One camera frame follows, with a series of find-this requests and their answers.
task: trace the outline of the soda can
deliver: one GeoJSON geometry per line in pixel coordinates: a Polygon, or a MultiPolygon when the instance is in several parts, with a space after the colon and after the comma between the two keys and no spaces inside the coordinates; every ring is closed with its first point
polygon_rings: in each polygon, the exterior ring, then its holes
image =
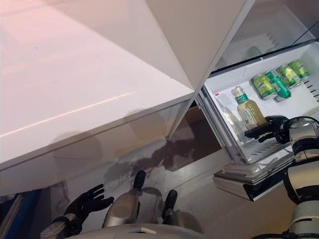
{"type": "Polygon", "coordinates": [[[277,94],[277,90],[266,75],[255,76],[253,78],[253,86],[263,100],[273,99],[277,94]]]}
{"type": "Polygon", "coordinates": [[[277,95],[275,97],[276,101],[284,101],[291,96],[291,92],[282,81],[276,70],[269,71],[265,75],[268,76],[270,83],[272,83],[277,90],[277,95]]]}
{"type": "Polygon", "coordinates": [[[294,72],[302,79],[306,79],[309,77],[309,72],[304,66],[303,62],[301,60],[293,61],[288,64],[294,72]]]}
{"type": "Polygon", "coordinates": [[[277,72],[280,74],[283,82],[289,89],[301,84],[301,79],[290,66],[282,65],[277,68],[277,72]]]}

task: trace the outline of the open refrigerator drawer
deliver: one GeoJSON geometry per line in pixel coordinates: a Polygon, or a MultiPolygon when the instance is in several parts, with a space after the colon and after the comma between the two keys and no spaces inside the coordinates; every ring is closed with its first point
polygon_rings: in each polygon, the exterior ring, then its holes
{"type": "Polygon", "coordinates": [[[290,143],[279,144],[272,138],[262,143],[247,138],[247,130],[237,112],[231,90],[240,85],[248,98],[255,101],[263,115],[287,118],[311,116],[319,118],[319,44],[295,47],[212,73],[196,97],[221,146],[231,163],[214,174],[220,189],[249,200],[256,200],[277,187],[283,171],[294,158],[290,143]],[[282,101],[262,100],[251,85],[251,79],[300,59],[310,77],[290,89],[291,97],[282,101]]]}

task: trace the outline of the white countertop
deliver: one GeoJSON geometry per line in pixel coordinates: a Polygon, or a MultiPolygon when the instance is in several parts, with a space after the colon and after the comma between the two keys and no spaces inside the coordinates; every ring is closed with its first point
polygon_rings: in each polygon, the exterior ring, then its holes
{"type": "Polygon", "coordinates": [[[52,2],[2,2],[0,168],[194,91],[143,1],[52,2]]]}

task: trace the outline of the bottle cap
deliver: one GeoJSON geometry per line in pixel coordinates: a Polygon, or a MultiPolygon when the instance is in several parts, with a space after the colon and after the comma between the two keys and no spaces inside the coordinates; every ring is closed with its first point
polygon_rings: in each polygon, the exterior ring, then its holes
{"type": "Polygon", "coordinates": [[[241,86],[236,86],[234,89],[231,90],[233,96],[241,95],[244,92],[241,86]]]}

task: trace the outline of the bottle label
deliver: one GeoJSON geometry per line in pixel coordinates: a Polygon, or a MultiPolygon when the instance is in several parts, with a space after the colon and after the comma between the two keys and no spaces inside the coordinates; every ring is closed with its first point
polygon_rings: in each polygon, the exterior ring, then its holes
{"type": "Polygon", "coordinates": [[[241,96],[235,97],[235,100],[237,101],[238,104],[242,104],[248,101],[248,97],[245,93],[243,93],[241,96]]]}
{"type": "Polygon", "coordinates": [[[242,120],[245,122],[246,127],[248,129],[253,129],[255,127],[257,127],[256,121],[253,117],[253,114],[250,112],[249,109],[241,109],[241,118],[242,120]]]}

